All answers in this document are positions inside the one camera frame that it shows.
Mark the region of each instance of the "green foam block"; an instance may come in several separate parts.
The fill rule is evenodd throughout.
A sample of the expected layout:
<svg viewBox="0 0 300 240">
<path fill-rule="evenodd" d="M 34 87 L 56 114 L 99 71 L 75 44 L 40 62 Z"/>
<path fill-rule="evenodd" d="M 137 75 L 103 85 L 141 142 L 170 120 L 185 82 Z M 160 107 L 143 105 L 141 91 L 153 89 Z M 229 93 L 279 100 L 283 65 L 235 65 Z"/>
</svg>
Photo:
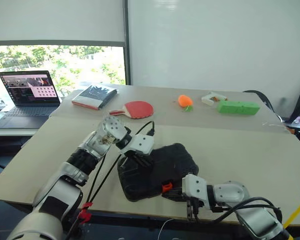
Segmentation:
<svg viewBox="0 0 300 240">
<path fill-rule="evenodd" d="M 260 107 L 252 101 L 220 101 L 217 110 L 222 114 L 255 115 Z"/>
</svg>

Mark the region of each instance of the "white cable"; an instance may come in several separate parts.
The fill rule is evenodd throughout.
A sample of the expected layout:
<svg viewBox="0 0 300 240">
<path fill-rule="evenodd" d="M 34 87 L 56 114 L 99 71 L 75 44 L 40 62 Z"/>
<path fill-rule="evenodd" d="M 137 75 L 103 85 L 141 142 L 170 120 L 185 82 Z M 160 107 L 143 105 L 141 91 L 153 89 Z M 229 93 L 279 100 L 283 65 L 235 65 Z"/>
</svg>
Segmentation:
<svg viewBox="0 0 300 240">
<path fill-rule="evenodd" d="M 171 221 L 171 220 L 174 220 L 174 218 L 168 219 L 167 221 L 165 221 L 165 222 L 163 223 L 163 225 L 162 225 L 162 227 L 161 227 L 161 229 L 160 229 L 160 232 L 159 232 L 159 235 L 158 235 L 157 240 L 159 240 L 160 234 L 161 234 L 161 232 L 162 232 L 162 229 L 164 229 L 164 226 L 166 225 L 166 223 L 169 222 L 169 221 Z"/>
</svg>

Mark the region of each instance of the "white wall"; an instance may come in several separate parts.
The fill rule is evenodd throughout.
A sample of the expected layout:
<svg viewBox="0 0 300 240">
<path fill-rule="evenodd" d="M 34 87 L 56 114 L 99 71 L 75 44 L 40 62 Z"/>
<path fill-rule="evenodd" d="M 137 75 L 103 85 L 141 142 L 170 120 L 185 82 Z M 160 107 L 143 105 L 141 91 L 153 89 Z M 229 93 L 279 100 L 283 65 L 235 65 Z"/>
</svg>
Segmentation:
<svg viewBox="0 0 300 240">
<path fill-rule="evenodd" d="M 132 83 L 300 94 L 300 0 L 129 0 Z"/>
<path fill-rule="evenodd" d="M 0 0 L 0 41 L 125 41 L 122 0 Z"/>
</svg>

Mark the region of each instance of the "book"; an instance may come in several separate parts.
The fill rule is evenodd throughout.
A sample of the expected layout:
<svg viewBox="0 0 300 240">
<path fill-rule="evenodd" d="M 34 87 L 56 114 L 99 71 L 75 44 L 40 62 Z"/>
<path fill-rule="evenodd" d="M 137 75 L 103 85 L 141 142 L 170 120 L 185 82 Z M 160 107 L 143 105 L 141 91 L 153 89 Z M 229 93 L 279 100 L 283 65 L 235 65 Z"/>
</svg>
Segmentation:
<svg viewBox="0 0 300 240">
<path fill-rule="evenodd" d="M 92 84 L 72 99 L 72 103 L 82 107 L 99 110 L 116 94 L 117 89 L 101 84 Z"/>
</svg>

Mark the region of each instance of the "laptop screen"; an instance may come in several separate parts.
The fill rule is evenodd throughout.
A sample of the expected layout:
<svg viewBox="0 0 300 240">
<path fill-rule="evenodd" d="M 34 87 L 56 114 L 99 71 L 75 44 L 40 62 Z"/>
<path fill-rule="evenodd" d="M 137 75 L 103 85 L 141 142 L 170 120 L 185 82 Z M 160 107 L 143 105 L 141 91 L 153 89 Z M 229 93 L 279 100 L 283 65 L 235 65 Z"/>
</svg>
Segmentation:
<svg viewBox="0 0 300 240">
<path fill-rule="evenodd" d="M 0 72 L 0 78 L 16 106 L 60 104 L 48 71 Z"/>
</svg>

